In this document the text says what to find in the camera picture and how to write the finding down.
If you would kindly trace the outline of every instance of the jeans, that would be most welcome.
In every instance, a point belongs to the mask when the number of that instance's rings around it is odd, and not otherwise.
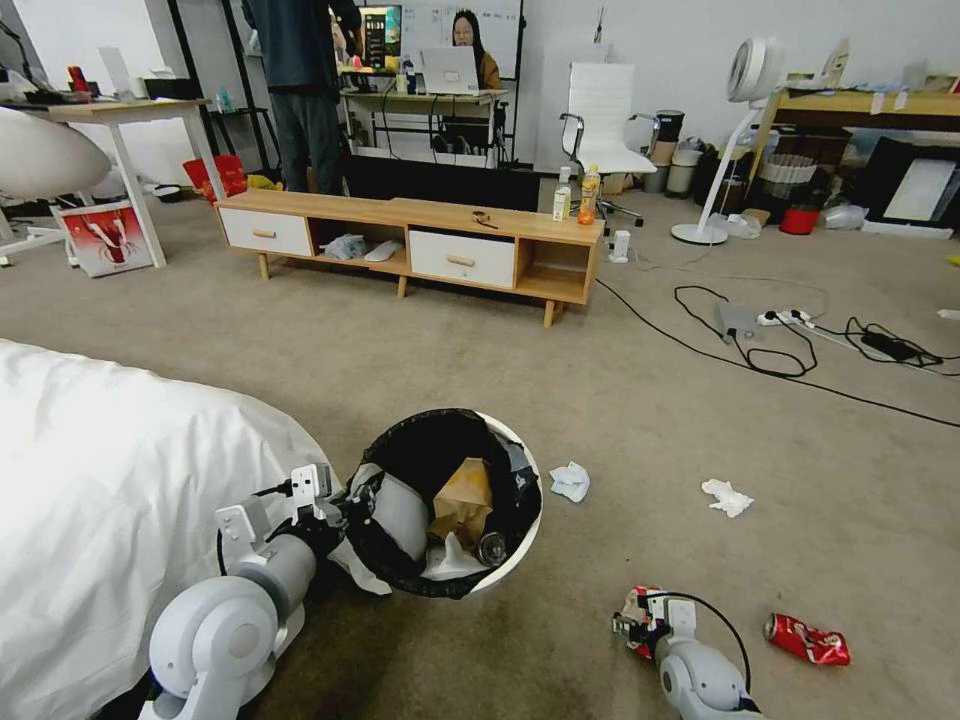
[[[297,92],[271,92],[270,102],[277,121],[286,189],[307,192],[309,158],[317,192],[342,195],[337,104],[326,95]]]

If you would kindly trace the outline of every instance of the white drawer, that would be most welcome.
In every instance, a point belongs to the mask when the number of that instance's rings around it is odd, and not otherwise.
[[[513,287],[513,242],[410,231],[410,268],[419,275]]]
[[[227,242],[234,247],[281,255],[313,255],[307,221],[297,215],[220,209]]]

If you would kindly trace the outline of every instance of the man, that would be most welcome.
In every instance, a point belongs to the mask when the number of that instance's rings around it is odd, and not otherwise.
[[[307,191],[309,155],[317,192],[340,195],[340,89],[330,8],[362,54],[353,0],[243,0],[243,16],[260,37],[287,189]]]

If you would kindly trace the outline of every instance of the woman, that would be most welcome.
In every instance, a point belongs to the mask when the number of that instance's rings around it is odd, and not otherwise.
[[[461,10],[453,18],[453,44],[472,47],[477,63],[477,80],[481,90],[500,90],[500,68],[493,56],[483,49],[480,40],[480,22],[471,10]]]

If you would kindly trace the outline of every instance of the red bucket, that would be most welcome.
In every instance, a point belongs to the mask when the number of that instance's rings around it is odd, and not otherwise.
[[[809,235],[820,219],[819,210],[801,210],[799,208],[790,208],[783,214],[783,222],[780,223],[780,232],[790,235]]]
[[[220,182],[223,183],[223,191],[227,197],[247,189],[247,174],[243,171],[243,162],[240,158],[236,155],[217,155],[213,161],[217,165]],[[203,160],[188,160],[183,164],[183,169],[187,171],[190,182],[203,193],[207,201],[211,204],[216,202],[213,185],[210,184],[210,176],[207,174],[207,167],[203,164]]]

